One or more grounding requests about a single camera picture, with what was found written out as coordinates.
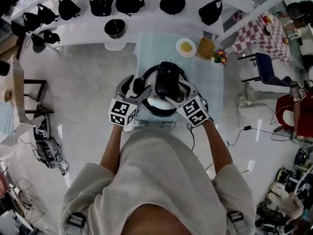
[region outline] white plate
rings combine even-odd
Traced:
[[[191,45],[191,51],[189,52],[189,53],[186,53],[186,52],[184,52],[184,51],[182,51],[181,49],[180,49],[180,45],[183,43],[183,42],[187,42],[187,43],[189,43],[190,45]],[[177,42],[176,42],[176,50],[177,50],[177,52],[180,54],[180,55],[182,55],[183,57],[193,57],[195,54],[196,54],[196,52],[197,52],[197,47],[196,47],[196,44],[192,41],[192,40],[190,40],[190,39],[188,39],[188,38],[181,38],[181,39],[179,39]]]

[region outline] black pot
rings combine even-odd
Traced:
[[[0,76],[7,76],[10,70],[10,65],[4,61],[0,61]]]
[[[121,38],[126,30],[126,24],[121,19],[112,19],[104,26],[104,31],[113,39]]]

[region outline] table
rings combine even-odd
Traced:
[[[243,12],[236,12],[233,19],[238,22],[244,15],[245,13]],[[263,17],[269,15],[271,15],[269,12],[265,12],[257,17],[256,20],[249,22],[240,29],[238,31],[239,35],[232,47],[234,51],[239,54],[250,45],[257,44],[266,54],[274,58],[279,58],[283,63],[287,64],[287,62],[291,60],[291,53],[289,45],[283,42],[283,39],[286,38],[286,34],[280,21],[272,16],[274,25],[271,27],[273,33],[267,36],[264,32],[266,24],[263,21]]]
[[[41,89],[35,101],[39,101],[45,80],[27,80],[24,79],[24,71],[21,68],[15,56],[8,61],[10,71],[7,76],[0,77],[0,92],[10,90],[12,98],[9,102],[0,101],[0,144],[13,146],[17,144],[18,137],[26,131],[38,126],[44,116],[39,116],[32,120],[25,114],[35,113],[32,110],[25,110],[24,107],[24,83],[39,83]]]
[[[208,101],[209,112],[217,123],[222,117],[223,111],[223,89],[224,89],[224,70],[222,64],[214,64],[211,61],[205,61],[197,56],[192,58],[182,57],[176,51],[175,44],[180,38],[190,38],[180,34],[144,31],[138,36],[138,42],[135,47],[137,56],[136,76],[141,77],[149,68],[160,64],[162,61],[168,61],[177,64],[182,68],[190,82],[197,86],[202,97]],[[190,38],[196,45],[200,38]],[[179,114],[171,117],[153,116],[145,106],[140,106],[140,112],[137,115],[139,120],[148,121],[180,121]]]

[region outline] food on plate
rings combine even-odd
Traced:
[[[181,43],[180,49],[181,49],[183,52],[185,52],[185,53],[189,53],[189,52],[191,52],[192,47],[191,47],[190,43],[188,43],[188,42],[185,41],[185,42],[182,42],[182,43]]]

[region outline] white cloth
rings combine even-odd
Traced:
[[[236,166],[225,166],[211,182],[184,143],[150,129],[130,136],[115,176],[98,164],[85,165],[65,195],[59,234],[78,211],[88,221],[83,234],[120,235],[131,213],[146,203],[169,210],[193,235],[235,234],[226,214],[239,211],[248,226],[245,234],[254,234],[256,207]]]

